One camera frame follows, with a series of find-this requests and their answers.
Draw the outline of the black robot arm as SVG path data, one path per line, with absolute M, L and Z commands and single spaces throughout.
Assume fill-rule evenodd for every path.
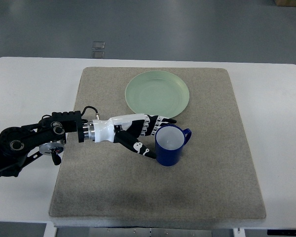
M 17 177 L 25 166 L 43 155 L 38 151 L 29 156 L 33 149 L 50 142 L 65 142 L 67 133 L 77 132 L 78 141 L 84 142 L 87 120 L 82 116 L 87 109 L 99 117 L 96 108 L 86 106 L 83 111 L 53 112 L 38 123 L 4 129 L 0 133 L 0 177 Z

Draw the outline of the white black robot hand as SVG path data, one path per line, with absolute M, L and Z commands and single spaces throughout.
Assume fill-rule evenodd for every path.
M 176 122 L 172 118 L 146 114 L 122 115 L 108 120 L 94 119 L 88 123 L 88 138 L 95 143 L 102 141 L 119 143 L 134 153 L 156 159 L 155 152 L 138 138 L 154 136 L 159 128 Z

